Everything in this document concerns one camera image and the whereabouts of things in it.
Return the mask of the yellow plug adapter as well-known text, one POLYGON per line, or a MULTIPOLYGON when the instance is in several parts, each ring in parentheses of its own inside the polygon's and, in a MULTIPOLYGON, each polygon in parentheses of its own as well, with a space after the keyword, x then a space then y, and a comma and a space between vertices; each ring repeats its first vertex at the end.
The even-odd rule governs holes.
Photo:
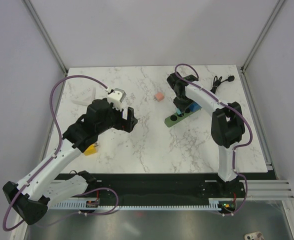
POLYGON ((95 143, 93 143, 92 145, 90 145, 84 152, 83 152, 83 154, 85 155, 85 156, 90 156, 90 155, 93 155, 93 154, 96 154, 97 153, 97 148, 98 148, 98 143, 97 142, 95 142, 95 143))

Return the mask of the teal USB plug adapter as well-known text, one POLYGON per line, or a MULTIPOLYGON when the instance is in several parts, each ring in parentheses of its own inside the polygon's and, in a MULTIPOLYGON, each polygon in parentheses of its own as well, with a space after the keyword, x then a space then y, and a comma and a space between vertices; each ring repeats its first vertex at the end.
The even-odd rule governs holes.
POLYGON ((183 114, 183 112, 179 108, 176 109, 176 113, 177 113, 177 115, 182 115, 183 114))

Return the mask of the blue cube socket adapter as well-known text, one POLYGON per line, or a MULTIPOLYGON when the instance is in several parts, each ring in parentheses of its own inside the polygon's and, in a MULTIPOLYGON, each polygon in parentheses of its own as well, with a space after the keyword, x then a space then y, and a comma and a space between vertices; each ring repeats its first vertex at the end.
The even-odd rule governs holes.
POLYGON ((200 110, 202 107, 200 105, 198 105, 196 102, 192 103, 190 106, 189 106, 189 109, 192 113, 200 110))

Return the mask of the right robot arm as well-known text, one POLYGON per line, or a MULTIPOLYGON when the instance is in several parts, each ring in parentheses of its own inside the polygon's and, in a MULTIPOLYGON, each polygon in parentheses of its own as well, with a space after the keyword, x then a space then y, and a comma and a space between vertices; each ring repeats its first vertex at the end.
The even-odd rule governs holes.
POLYGON ((181 121, 188 114, 199 109, 211 116, 211 137, 218 146, 218 180, 216 191, 222 197, 237 193, 242 185, 236 170, 236 149, 250 126, 244 119, 242 108, 238 102, 227 103, 218 98, 215 90, 207 90, 197 85, 198 75, 182 77, 174 72, 166 79, 176 97, 173 100, 176 112, 165 119, 168 127, 181 121))

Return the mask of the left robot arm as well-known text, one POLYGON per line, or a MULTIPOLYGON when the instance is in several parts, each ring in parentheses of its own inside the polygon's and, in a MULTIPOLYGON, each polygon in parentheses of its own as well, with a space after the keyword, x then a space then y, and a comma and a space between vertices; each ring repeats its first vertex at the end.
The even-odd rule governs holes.
POLYGON ((3 186, 10 207, 23 221, 33 225, 46 214, 49 207, 70 197, 91 197, 96 193, 97 179, 85 170, 59 183, 57 187, 50 184, 69 163, 96 143, 100 134, 111 128, 132 132, 138 122, 134 109, 128 107, 126 118, 123 112, 106 98, 95 99, 87 107, 86 113, 63 133, 54 153, 17 183, 8 181, 3 186))

